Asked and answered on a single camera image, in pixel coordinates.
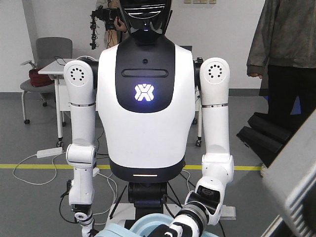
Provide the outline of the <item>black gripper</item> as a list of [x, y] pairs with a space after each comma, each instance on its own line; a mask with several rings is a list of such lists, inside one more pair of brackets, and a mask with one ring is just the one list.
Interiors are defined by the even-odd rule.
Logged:
[[274, 160], [263, 177], [272, 207], [295, 236], [314, 237], [316, 210], [306, 201], [316, 199], [311, 194], [316, 186], [315, 115], [310, 115], [294, 135], [264, 113], [255, 112], [248, 124], [237, 137], [261, 160]]

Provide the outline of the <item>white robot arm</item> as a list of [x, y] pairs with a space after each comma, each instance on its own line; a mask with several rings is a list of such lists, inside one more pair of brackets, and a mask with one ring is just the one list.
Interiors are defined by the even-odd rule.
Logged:
[[[72, 60], [64, 67], [72, 118], [72, 144], [66, 158], [74, 168], [69, 203], [75, 206], [84, 237], [91, 235], [95, 117], [107, 138], [112, 172], [136, 183], [163, 183], [183, 167], [187, 137], [195, 112], [192, 59], [151, 66], [119, 65], [100, 59]], [[230, 71], [221, 58], [200, 68], [206, 153], [202, 177], [184, 207], [166, 225], [166, 237], [199, 237], [218, 223], [228, 183], [233, 179], [228, 125]], [[307, 205], [316, 187], [316, 130], [309, 117], [273, 161], [264, 184], [278, 214], [297, 237], [316, 234], [316, 211]]]
[[200, 67], [201, 113], [206, 153], [202, 156], [202, 177], [188, 193], [184, 207], [166, 228], [166, 237], [199, 237], [207, 225], [220, 219], [225, 189], [233, 180], [234, 160], [229, 144], [230, 68], [213, 57]]

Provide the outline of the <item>black white robot left hand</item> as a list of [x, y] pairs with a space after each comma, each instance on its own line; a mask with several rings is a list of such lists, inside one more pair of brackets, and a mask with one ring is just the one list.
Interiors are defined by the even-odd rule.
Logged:
[[170, 226], [161, 224], [151, 231], [148, 237], [198, 237], [199, 231], [189, 225], [174, 222]]

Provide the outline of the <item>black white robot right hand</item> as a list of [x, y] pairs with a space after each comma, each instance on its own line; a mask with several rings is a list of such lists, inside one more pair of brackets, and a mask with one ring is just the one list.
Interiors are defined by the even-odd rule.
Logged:
[[94, 237], [99, 233], [98, 230], [93, 229], [90, 226], [83, 226], [81, 228], [81, 235], [82, 237]]

